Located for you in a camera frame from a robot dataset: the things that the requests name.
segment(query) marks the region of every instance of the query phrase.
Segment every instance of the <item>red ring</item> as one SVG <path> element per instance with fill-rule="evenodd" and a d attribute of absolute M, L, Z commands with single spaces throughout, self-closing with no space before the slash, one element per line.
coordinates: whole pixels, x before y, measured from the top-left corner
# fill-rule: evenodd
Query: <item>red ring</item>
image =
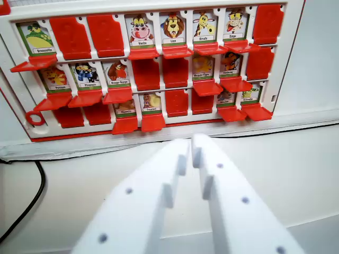
<path fill-rule="evenodd" d="M 40 117 L 40 119 L 41 119 L 40 122 L 33 121 L 33 119 L 31 118 L 31 115 L 37 115 L 38 117 Z M 36 126 L 41 126 L 41 125 L 43 125 L 45 123 L 45 120 L 44 120 L 44 118 L 43 118 L 43 116 L 42 116 L 40 111 L 30 111 L 30 112 L 27 112 L 26 113 L 26 120 L 30 124 L 36 125 Z"/>

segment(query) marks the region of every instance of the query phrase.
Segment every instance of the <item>red plastic tab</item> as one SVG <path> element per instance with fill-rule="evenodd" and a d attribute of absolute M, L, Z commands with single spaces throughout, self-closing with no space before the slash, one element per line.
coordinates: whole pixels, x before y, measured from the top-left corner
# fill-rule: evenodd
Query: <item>red plastic tab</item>
<path fill-rule="evenodd" d="M 253 29 L 255 44 L 273 44 L 280 33 L 284 12 L 280 4 L 259 5 Z"/>
<path fill-rule="evenodd" d="M 111 112 L 108 106 L 103 105 L 102 102 L 83 107 L 83 109 L 90 125 L 111 123 Z"/>
<path fill-rule="evenodd" d="M 78 91 L 78 95 L 75 96 L 68 107 L 86 107 L 92 106 L 95 103 L 101 101 L 102 92 L 101 90 L 92 90 L 92 91 Z"/>
<path fill-rule="evenodd" d="M 248 44 L 247 40 L 242 41 L 226 41 L 225 47 L 228 49 L 228 51 L 231 51 L 233 53 L 248 53 L 248 52 L 256 52 L 260 50 L 260 46 L 255 44 Z"/>
<path fill-rule="evenodd" d="M 156 48 L 146 48 L 146 49 L 131 49 L 128 59 L 130 60 L 140 60 L 140 59 L 152 59 L 160 56 Z"/>
<path fill-rule="evenodd" d="M 138 129 L 138 119 L 136 116 L 117 118 L 112 134 L 126 134 Z"/>
<path fill-rule="evenodd" d="M 238 110 L 236 106 L 220 107 L 218 108 L 218 114 L 225 122 L 242 121 L 246 118 L 246 114 Z"/>
<path fill-rule="evenodd" d="M 67 106 L 72 99 L 72 94 L 69 92 L 47 94 L 47 99 L 43 99 L 35 108 L 35 111 L 57 110 Z"/>
<path fill-rule="evenodd" d="M 55 17 L 49 22 L 66 60 L 91 58 L 85 26 L 79 24 L 75 17 Z"/>
<path fill-rule="evenodd" d="M 153 59 L 132 61 L 138 91 L 160 89 L 159 63 Z"/>
<path fill-rule="evenodd" d="M 187 115 L 189 95 L 184 90 L 165 91 L 165 99 L 168 117 Z"/>
<path fill-rule="evenodd" d="M 58 110 L 53 110 L 53 114 L 62 128 L 84 126 L 84 118 L 80 108 L 61 107 Z"/>
<path fill-rule="evenodd" d="M 221 78 L 220 84 L 231 93 L 249 91 L 253 87 L 251 83 L 239 77 Z"/>
<path fill-rule="evenodd" d="M 218 46 L 217 42 L 213 42 L 213 43 L 195 44 L 194 51 L 201 56 L 210 56 L 225 54 L 228 50 L 223 46 Z"/>
<path fill-rule="evenodd" d="M 186 87 L 189 78 L 189 62 L 184 58 L 163 58 L 163 72 L 166 88 Z"/>
<path fill-rule="evenodd" d="M 160 131 L 165 126 L 165 119 L 162 114 L 149 114 L 142 116 L 142 132 Z"/>
<path fill-rule="evenodd" d="M 253 121 L 269 120 L 272 119 L 273 115 L 272 112 L 262 107 L 260 103 L 243 105 L 242 111 L 244 111 Z"/>
<path fill-rule="evenodd" d="M 187 45 L 163 47 L 163 56 L 166 59 L 189 57 L 193 55 Z"/>
<path fill-rule="evenodd" d="M 271 48 L 261 48 L 249 54 L 246 75 L 247 80 L 267 79 L 272 67 L 274 53 Z"/>
<path fill-rule="evenodd" d="M 214 96 L 200 97 L 194 89 L 192 89 L 192 112 L 193 115 L 212 113 Z"/>
<path fill-rule="evenodd" d="M 99 57 L 124 55 L 120 23 L 112 15 L 87 16 L 87 22 Z"/>
<path fill-rule="evenodd" d="M 28 57 L 29 62 L 23 62 L 11 69 L 11 72 L 40 70 L 54 65 L 57 62 L 57 55 Z"/>
<path fill-rule="evenodd" d="M 213 79 L 203 79 L 193 81 L 193 88 L 199 96 L 218 95 L 222 92 L 222 87 Z"/>
<path fill-rule="evenodd" d="M 123 103 L 132 99 L 132 89 L 128 87 L 108 88 L 103 104 Z"/>

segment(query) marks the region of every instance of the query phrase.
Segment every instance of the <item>frog card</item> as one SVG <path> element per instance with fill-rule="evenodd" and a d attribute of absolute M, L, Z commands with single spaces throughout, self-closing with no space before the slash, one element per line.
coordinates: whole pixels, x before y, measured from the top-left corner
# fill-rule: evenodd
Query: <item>frog card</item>
<path fill-rule="evenodd" d="M 129 45 L 132 49 L 155 47 L 153 23 L 145 14 L 125 15 Z"/>
<path fill-rule="evenodd" d="M 193 80 L 212 79 L 214 58 L 211 56 L 193 56 Z"/>
<path fill-rule="evenodd" d="M 225 16 L 224 41 L 245 40 L 249 15 L 245 8 L 227 8 Z"/>
<path fill-rule="evenodd" d="M 161 110 L 161 98 L 155 93 L 140 94 L 140 106 L 142 115 L 159 114 Z"/>
<path fill-rule="evenodd" d="M 47 93 L 71 92 L 64 71 L 59 70 L 55 65 L 38 70 L 38 74 Z"/>
<path fill-rule="evenodd" d="M 101 89 L 96 69 L 89 62 L 73 63 L 70 71 L 79 91 Z"/>
<path fill-rule="evenodd" d="M 258 103 L 260 100 L 262 86 L 259 83 L 253 83 L 253 87 L 249 91 L 242 92 L 241 105 Z"/>
<path fill-rule="evenodd" d="M 213 10 L 193 12 L 193 44 L 217 41 L 218 17 Z"/>
<path fill-rule="evenodd" d="M 113 104 L 115 116 L 117 118 L 124 118 L 137 115 L 136 106 L 134 104 L 134 100 L 129 100 L 123 103 L 115 103 Z"/>
<path fill-rule="evenodd" d="M 127 66 L 123 60 L 102 62 L 108 88 L 131 86 Z"/>
<path fill-rule="evenodd" d="M 235 77 L 240 75 L 242 55 L 227 52 L 221 56 L 220 78 Z"/>
<path fill-rule="evenodd" d="M 230 107 L 235 105 L 236 93 L 230 93 L 225 88 L 217 97 L 217 107 Z"/>
<path fill-rule="evenodd" d="M 160 13 L 160 33 L 163 46 L 186 44 L 186 20 L 179 12 Z"/>
<path fill-rule="evenodd" d="M 37 21 L 17 23 L 16 27 L 30 56 L 55 54 L 56 50 L 48 30 L 41 27 Z"/>

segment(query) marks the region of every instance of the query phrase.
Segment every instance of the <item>black cable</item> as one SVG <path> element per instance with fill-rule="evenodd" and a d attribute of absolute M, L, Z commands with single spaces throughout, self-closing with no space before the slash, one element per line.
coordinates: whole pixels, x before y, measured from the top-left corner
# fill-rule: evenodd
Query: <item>black cable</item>
<path fill-rule="evenodd" d="M 25 211 L 23 211 L 23 213 L 19 216 L 19 218 L 17 218 L 16 221 L 14 221 L 14 223 L 10 226 L 10 228 L 3 234 L 3 236 L 1 236 L 0 244 L 3 241 L 5 241 L 5 239 L 12 233 L 12 231 L 15 229 L 15 227 L 22 221 L 23 218 L 25 218 L 25 216 L 34 207 L 34 205 L 36 204 L 36 202 L 38 201 L 38 199 L 40 198 L 40 196 L 41 196 L 41 194 L 43 192 L 43 189 L 44 189 L 44 187 L 46 185 L 46 175 L 44 173 L 44 170 L 43 170 L 42 165 L 40 164 L 40 162 L 39 161 L 35 161 L 35 164 L 38 167 L 38 170 L 39 170 L 40 176 L 41 176 L 40 188 L 39 188 L 37 194 L 35 195 L 34 199 L 32 200 L 32 202 L 25 209 Z"/>

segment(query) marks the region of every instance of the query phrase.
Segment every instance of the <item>monkey card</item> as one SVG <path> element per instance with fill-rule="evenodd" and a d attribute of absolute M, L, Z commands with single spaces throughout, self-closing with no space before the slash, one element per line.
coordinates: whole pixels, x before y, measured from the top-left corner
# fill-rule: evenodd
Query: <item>monkey card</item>
<path fill-rule="evenodd" d="M 193 56 L 193 80 L 212 79 L 214 58 L 211 56 Z"/>
<path fill-rule="evenodd" d="M 64 71 L 59 70 L 55 65 L 38 70 L 38 74 L 47 93 L 71 92 Z"/>
<path fill-rule="evenodd" d="M 161 98 L 156 93 L 139 95 L 142 115 L 159 114 L 161 110 Z"/>
<path fill-rule="evenodd" d="M 186 20 L 179 12 L 160 13 L 160 33 L 163 46 L 186 44 Z"/>
<path fill-rule="evenodd" d="M 101 89 L 96 69 L 90 62 L 77 62 L 69 67 L 78 90 Z"/>
<path fill-rule="evenodd" d="M 134 100 L 129 100 L 123 103 L 115 103 L 113 104 L 115 116 L 117 118 L 124 118 L 137 115 L 136 106 L 134 104 Z"/>
<path fill-rule="evenodd" d="M 235 77 L 240 75 L 242 55 L 227 52 L 221 56 L 220 78 Z"/>
<path fill-rule="evenodd" d="M 124 60 L 102 62 L 108 88 L 131 86 L 127 66 Z"/>
<path fill-rule="evenodd" d="M 245 8 L 227 8 L 225 16 L 224 41 L 245 40 L 249 15 Z"/>
<path fill-rule="evenodd" d="M 235 105 L 236 93 L 230 93 L 225 88 L 217 97 L 217 107 L 230 107 Z"/>
<path fill-rule="evenodd" d="M 252 83 L 253 87 L 249 91 L 242 92 L 241 105 L 258 103 L 260 100 L 262 86 L 259 83 Z"/>
<path fill-rule="evenodd" d="M 125 21 L 132 49 L 155 47 L 153 23 L 144 13 L 125 15 Z"/>
<path fill-rule="evenodd" d="M 217 41 L 217 20 L 213 10 L 193 12 L 193 44 Z"/>

